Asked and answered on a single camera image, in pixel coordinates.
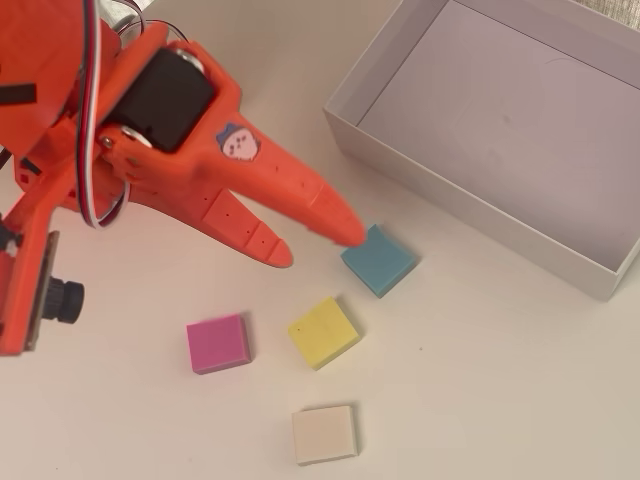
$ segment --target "screw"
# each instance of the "screw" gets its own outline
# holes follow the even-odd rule
[[[113,140],[111,140],[109,137],[102,137],[100,139],[100,143],[102,143],[102,146],[105,148],[113,147]]]
[[[204,73],[204,65],[202,64],[202,62],[200,60],[198,60],[198,57],[196,57],[195,55],[187,52],[186,50],[183,50],[181,48],[176,48],[175,49],[175,53],[182,58],[183,60],[189,62],[191,65],[193,65],[194,67],[196,67],[200,73]]]

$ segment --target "table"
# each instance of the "table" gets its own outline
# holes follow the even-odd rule
[[[598,303],[345,159],[322,105],[395,0],[157,0],[243,86],[243,112],[421,257],[376,299],[341,249],[252,204],[296,257],[274,270],[138,206],[94,232],[59,211],[77,325],[0,361],[3,478],[632,479],[640,269]],[[0,175],[0,211],[18,195]],[[341,296],[364,339],[319,372],[286,327]],[[200,377],[185,324],[248,311],[252,364]],[[291,413],[352,404],[362,453],[295,465]]]
[[[589,8],[624,23],[640,28],[640,1],[638,0],[575,0]]]

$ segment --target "robotic arm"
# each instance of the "robotic arm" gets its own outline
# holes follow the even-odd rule
[[[287,244],[232,192],[339,244],[364,241],[360,221],[339,195],[238,113],[240,88],[221,66],[197,43],[169,42],[161,23],[124,49],[100,25],[95,135],[88,133],[92,182],[85,191],[76,149],[82,3],[6,3],[0,144],[13,154],[25,193],[0,220],[0,355],[32,350],[41,318],[78,318],[84,289],[51,277],[58,234],[49,233],[49,224],[58,206],[85,216],[87,194],[101,221],[132,201],[274,267],[292,264]]]

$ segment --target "beige cube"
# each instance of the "beige cube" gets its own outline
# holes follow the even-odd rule
[[[300,466],[358,455],[353,409],[349,406],[294,413],[293,437]]]

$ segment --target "blue cube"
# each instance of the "blue cube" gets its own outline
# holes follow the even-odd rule
[[[342,260],[378,298],[382,298],[418,263],[411,253],[387,237],[377,225],[369,229],[367,240],[362,245],[345,250]]]

